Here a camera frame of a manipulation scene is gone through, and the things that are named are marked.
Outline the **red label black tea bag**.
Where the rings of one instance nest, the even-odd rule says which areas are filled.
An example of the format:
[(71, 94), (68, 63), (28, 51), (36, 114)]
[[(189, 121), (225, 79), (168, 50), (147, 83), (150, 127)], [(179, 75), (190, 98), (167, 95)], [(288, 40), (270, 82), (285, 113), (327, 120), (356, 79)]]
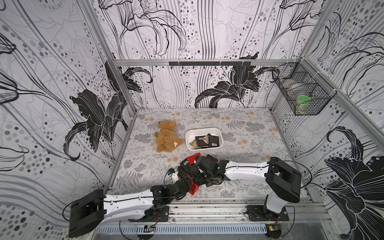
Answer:
[(199, 149), (206, 149), (209, 146), (202, 140), (204, 136), (196, 136), (195, 140), (198, 142)]

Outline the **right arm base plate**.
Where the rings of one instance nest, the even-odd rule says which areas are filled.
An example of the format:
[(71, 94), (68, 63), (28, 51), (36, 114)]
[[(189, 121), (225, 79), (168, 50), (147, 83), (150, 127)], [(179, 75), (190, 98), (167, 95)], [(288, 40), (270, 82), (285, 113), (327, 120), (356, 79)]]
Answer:
[(286, 207), (282, 208), (280, 213), (275, 213), (261, 205), (248, 205), (246, 206), (246, 214), (251, 222), (287, 222), (289, 216)]

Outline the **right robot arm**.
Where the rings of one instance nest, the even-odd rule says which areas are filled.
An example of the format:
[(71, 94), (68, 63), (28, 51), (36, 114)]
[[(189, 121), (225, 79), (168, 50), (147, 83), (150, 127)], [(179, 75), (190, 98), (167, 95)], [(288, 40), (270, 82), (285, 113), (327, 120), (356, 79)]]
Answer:
[(204, 180), (212, 185), (234, 180), (265, 182), (272, 189), (265, 201), (265, 213), (279, 214), (287, 203), (300, 202), (302, 174), (279, 158), (272, 157), (267, 162), (247, 164), (219, 161), (207, 155), (197, 157), (193, 166), (197, 170), (195, 180)]

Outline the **floral label black tea bag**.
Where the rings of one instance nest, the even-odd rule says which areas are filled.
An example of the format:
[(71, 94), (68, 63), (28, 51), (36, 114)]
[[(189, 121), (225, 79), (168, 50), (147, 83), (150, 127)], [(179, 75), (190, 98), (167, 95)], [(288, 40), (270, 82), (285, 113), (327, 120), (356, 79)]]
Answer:
[(202, 140), (208, 145), (209, 144), (209, 136), (204, 136)]

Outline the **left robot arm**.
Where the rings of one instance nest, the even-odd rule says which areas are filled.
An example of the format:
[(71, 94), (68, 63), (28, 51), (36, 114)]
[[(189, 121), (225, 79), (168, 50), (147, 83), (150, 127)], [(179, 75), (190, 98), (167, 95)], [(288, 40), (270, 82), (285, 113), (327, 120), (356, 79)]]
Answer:
[(98, 225), (114, 221), (160, 221), (161, 211), (172, 201), (185, 197), (190, 188), (191, 180), (181, 179), (172, 185), (156, 185), (136, 194), (105, 195), (103, 190), (95, 190), (68, 204), (68, 237), (86, 235)]

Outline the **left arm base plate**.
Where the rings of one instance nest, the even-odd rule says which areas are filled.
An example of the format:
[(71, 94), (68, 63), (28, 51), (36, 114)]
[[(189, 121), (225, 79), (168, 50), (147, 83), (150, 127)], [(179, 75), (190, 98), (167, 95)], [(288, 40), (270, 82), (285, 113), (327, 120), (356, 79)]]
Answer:
[(163, 223), (167, 222), (169, 219), (169, 206), (165, 206), (162, 208), (155, 208), (152, 207), (151, 209), (148, 209), (145, 211), (145, 215), (138, 219), (138, 220), (133, 220), (129, 219), (130, 222), (139, 222), (139, 223), (145, 223), (145, 222), (153, 222), (153, 223)]

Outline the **yellow label tea bag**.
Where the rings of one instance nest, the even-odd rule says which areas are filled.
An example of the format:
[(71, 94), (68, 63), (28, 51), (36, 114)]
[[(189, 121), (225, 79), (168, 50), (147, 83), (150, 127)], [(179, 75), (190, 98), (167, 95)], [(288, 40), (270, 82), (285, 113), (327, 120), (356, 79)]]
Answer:
[(196, 140), (190, 142), (190, 146), (191, 146), (192, 149), (194, 149), (194, 150), (199, 149), (199, 145), (198, 145), (198, 142), (197, 142)]

